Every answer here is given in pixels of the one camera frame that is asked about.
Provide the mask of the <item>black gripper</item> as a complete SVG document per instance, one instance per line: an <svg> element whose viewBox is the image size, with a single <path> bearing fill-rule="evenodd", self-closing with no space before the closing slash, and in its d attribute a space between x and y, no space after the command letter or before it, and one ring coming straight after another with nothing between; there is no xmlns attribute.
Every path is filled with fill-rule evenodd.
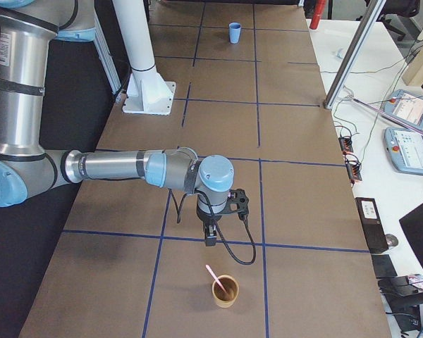
<svg viewBox="0 0 423 338"><path fill-rule="evenodd" d="M203 221L205 246L215 246L217 241L216 221L212 218Z"/></svg>

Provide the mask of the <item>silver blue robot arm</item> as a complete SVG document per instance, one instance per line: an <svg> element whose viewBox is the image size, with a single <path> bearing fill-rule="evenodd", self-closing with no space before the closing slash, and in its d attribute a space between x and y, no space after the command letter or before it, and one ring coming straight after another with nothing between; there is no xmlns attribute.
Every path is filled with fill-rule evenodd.
<svg viewBox="0 0 423 338"><path fill-rule="evenodd" d="M84 180L142 179L197 196L206 245L223 234L231 212L233 164L199 159L189 148L100 151L45 150L39 143L49 43L94 39L92 1L0 1L0 207Z"/></svg>

